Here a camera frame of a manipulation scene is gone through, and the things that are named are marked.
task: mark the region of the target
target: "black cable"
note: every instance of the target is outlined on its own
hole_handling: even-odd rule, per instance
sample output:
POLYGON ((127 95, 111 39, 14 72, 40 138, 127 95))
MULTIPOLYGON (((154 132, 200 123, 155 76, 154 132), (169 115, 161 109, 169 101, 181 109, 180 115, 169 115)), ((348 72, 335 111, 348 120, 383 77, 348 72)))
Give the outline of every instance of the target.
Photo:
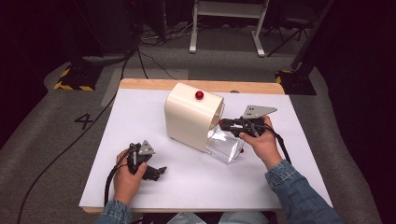
MULTIPOLYGON (((153 57, 148 56, 147 54, 144 54, 144 53, 142 53, 142 52, 140 52, 140 54, 143 55, 143 56, 146 56, 146 57, 150 58, 153 62, 155 62, 155 60, 154 60, 153 57)), ((177 80, 177 78, 172 77, 172 76, 168 73, 168 71, 166 71, 166 69, 164 69, 160 64, 158 64, 157 62, 155 62, 155 63, 156 63, 158 66, 160 66, 161 69, 162 69, 163 71, 165 71, 165 73, 166 73, 169 77, 171 77, 171 78, 174 79, 174 80, 177 80)))
POLYGON ((288 151, 286 150, 286 147, 285 147, 285 143, 284 143, 284 141, 283 141, 283 138, 278 134, 278 133, 276 133, 275 132, 275 130, 271 127, 271 126, 269 126, 268 124, 266 124, 266 123, 264 123, 264 126, 261 126, 261 125, 254 125, 252 122, 250 122, 250 120, 248 120, 248 119, 244 119, 244 121, 246 121, 246 122, 248 122, 249 124, 250 124, 250 127, 259 127, 259 128, 264 128, 265 130, 268 130, 269 132, 271 132, 271 133, 273 133, 274 134, 274 136, 275 136, 275 138, 277 139, 277 142, 279 143, 279 145, 280 145, 280 148, 282 149, 282 151, 283 151, 283 154, 285 155, 285 158, 286 158, 286 160, 291 164, 291 159, 290 159, 290 157, 289 157, 289 153, 288 153, 288 151))
MULTIPOLYGON (((132 54, 129 55, 129 57, 125 60, 125 63, 122 66, 122 70, 121 70, 121 79, 123 79, 123 72, 125 69, 126 64, 128 63, 128 60, 131 58, 132 54)), ((82 136, 84 136, 84 134, 96 123, 97 120, 99 120, 99 118, 103 115, 103 113, 105 113, 105 111, 108 109, 108 107, 111 105, 111 103, 114 101, 114 99, 116 98, 117 93, 114 94, 114 96, 111 98, 111 100, 108 102, 108 104, 105 106, 105 108, 99 113, 99 115, 96 117, 96 119, 93 120, 93 122, 91 123, 90 126, 88 126, 88 128, 86 130, 84 130, 84 132, 82 132, 82 134, 80 134, 67 148, 65 148, 57 157, 55 157, 55 159, 53 159, 47 166, 46 168, 44 168, 44 170, 38 175, 38 177, 35 179, 35 181, 32 183, 32 185, 29 187, 29 189, 27 190, 25 196, 23 197, 21 206, 20 206, 20 212, 18 213, 18 220, 17 223, 20 224, 21 223, 21 216, 22 216, 22 212, 23 212, 23 207, 26 204, 27 201, 27 197, 29 196, 30 192, 32 191, 33 187, 35 186, 35 184, 37 183, 37 181, 41 178, 41 176, 46 173, 48 171, 48 169, 51 167, 51 165, 53 163, 55 163, 59 158, 62 157, 62 155, 68 151, 79 139, 81 139, 82 136)))
POLYGON ((106 207, 106 204, 108 203, 108 191, 110 189, 110 183, 111 180, 113 179, 114 174, 117 172, 118 169, 120 169, 122 166, 119 166, 122 160, 134 149, 134 147, 130 147, 128 150, 125 151, 125 153, 121 156, 120 160, 117 161, 116 165, 111 169, 110 174, 108 174, 107 180, 106 180, 106 185, 105 185, 105 203, 104 207, 106 207))
POLYGON ((269 126, 268 124, 264 124, 264 129, 268 130, 269 132, 274 134, 275 138, 277 139, 277 142, 280 145, 280 148, 283 151, 283 154, 285 155, 286 160, 291 164, 291 159, 289 157, 288 151, 286 150, 283 138, 278 133, 276 133, 275 130, 271 126, 269 126))
POLYGON ((140 64, 142 64, 143 73, 145 74, 146 79, 149 79, 148 75, 146 74, 145 65, 143 65, 142 56, 140 55, 139 47, 137 47, 137 54, 139 55, 140 64))

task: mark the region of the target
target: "white chair leg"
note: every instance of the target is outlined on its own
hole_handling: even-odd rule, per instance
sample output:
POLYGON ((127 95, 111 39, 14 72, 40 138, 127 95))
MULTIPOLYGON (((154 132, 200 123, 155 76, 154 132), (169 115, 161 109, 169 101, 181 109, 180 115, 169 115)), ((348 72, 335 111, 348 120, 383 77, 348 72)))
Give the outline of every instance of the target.
POLYGON ((191 42, 190 42, 190 53, 195 53, 195 51, 197 50, 197 21, 198 21, 198 0, 195 0, 191 42))

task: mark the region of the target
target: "wooden table edge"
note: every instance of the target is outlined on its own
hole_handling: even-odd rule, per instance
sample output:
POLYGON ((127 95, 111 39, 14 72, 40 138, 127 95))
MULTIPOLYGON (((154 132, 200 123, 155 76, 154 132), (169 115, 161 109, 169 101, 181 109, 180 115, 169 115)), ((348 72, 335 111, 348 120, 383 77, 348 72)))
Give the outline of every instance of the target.
POLYGON ((278 83, 267 82, 235 82, 212 80, 174 80, 174 79, 142 79, 125 78, 120 82, 120 89, 162 90, 170 91, 178 83, 184 83, 203 91, 240 92, 260 94, 285 94, 278 83))

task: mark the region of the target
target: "finger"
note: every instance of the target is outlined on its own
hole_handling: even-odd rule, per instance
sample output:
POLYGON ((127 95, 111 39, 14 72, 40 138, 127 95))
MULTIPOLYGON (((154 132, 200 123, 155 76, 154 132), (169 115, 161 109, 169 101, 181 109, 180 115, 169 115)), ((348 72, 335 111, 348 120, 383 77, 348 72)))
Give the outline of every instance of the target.
POLYGON ((264 124, 270 126, 271 128, 273 127, 270 117, 264 116, 263 119, 264 119, 264 124))
POLYGON ((255 141, 255 138, 248 135, 247 133, 240 133, 239 137, 250 145, 255 141))
POLYGON ((139 165, 139 168, 137 169, 136 174, 134 175, 139 177, 139 179, 141 179, 145 174, 147 168, 148 168, 148 164, 146 162, 143 162, 142 164, 139 165))
MULTIPOLYGON (((126 153, 126 151, 127 151, 128 149, 124 149, 118 156, 117 156, 117 161, 116 162, 119 162, 120 161, 120 159, 122 158, 122 156, 126 153)), ((124 159, 122 159, 122 162, 120 163, 120 165, 124 165, 124 164, 126 164, 127 163, 127 158, 128 157, 128 155, 124 158, 124 159)))

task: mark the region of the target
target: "jacket sleeve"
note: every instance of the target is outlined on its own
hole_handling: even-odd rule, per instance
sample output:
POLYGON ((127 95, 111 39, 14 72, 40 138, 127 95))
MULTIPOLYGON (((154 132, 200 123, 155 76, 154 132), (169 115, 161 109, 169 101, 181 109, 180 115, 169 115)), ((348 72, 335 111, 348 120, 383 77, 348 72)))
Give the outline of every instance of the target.
POLYGON ((119 201, 110 201, 95 224, 131 224, 131 222, 132 214, 129 207, 119 201))
POLYGON ((269 170, 265 177, 277 195, 289 223, 343 223, 326 201, 287 161, 269 170))

